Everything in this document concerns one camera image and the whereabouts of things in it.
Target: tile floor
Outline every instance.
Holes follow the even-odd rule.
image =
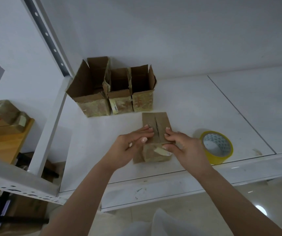
[[[262,206],[267,216],[282,228],[282,182],[268,185],[256,182],[236,187],[254,205]],[[97,213],[89,236],[116,235],[133,221],[152,221],[154,212],[162,208],[174,218],[190,222],[207,235],[232,235],[229,227],[206,193],[162,200],[145,205],[116,210],[111,213]],[[49,216],[53,217],[60,206],[51,204]],[[37,236],[39,232],[29,234]]]

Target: forearm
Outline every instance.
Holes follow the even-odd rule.
[[[234,235],[282,235],[281,228],[262,214],[216,170],[211,170],[197,180]]]
[[[41,236],[87,236],[105,188],[113,174],[97,163],[71,195]]]

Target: packing tape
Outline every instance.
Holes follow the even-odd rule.
[[[218,165],[223,163],[234,152],[230,140],[219,132],[205,131],[201,134],[200,140],[211,164]]]

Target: wooden table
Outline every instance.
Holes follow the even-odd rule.
[[[9,164],[14,163],[34,121],[34,119],[30,119],[23,133],[0,136],[1,161],[7,162]]]

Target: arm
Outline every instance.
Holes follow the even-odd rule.
[[[249,200],[222,177],[206,158],[201,141],[166,129],[165,138],[182,145],[163,147],[174,153],[180,164],[198,180],[211,197],[234,235],[282,235],[282,229],[261,213]]]
[[[147,125],[135,132],[120,135],[40,235],[87,236],[112,174],[127,165],[147,138],[153,135],[153,129]]]

